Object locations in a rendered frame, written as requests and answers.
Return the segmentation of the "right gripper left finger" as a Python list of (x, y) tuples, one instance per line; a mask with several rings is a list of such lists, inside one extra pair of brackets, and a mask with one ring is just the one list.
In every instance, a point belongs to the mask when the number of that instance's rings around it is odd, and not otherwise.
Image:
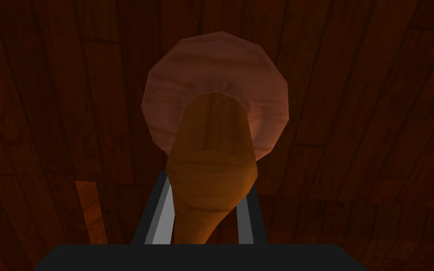
[(165, 171), (160, 172), (132, 238), (132, 245), (170, 245), (175, 209), (172, 188)]

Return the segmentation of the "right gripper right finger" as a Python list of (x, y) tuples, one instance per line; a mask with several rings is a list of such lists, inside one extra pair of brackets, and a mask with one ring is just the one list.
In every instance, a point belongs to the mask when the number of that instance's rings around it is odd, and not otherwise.
[(255, 185), (253, 185), (249, 193), (238, 203), (236, 212), (238, 243), (268, 245), (269, 241)]

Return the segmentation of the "wooden spoon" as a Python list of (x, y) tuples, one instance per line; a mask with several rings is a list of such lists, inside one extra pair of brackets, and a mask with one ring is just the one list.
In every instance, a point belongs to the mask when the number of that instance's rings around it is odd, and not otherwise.
[(174, 243), (204, 244), (288, 123), (288, 83), (259, 45), (214, 32), (180, 40), (152, 67), (141, 110), (168, 156)]

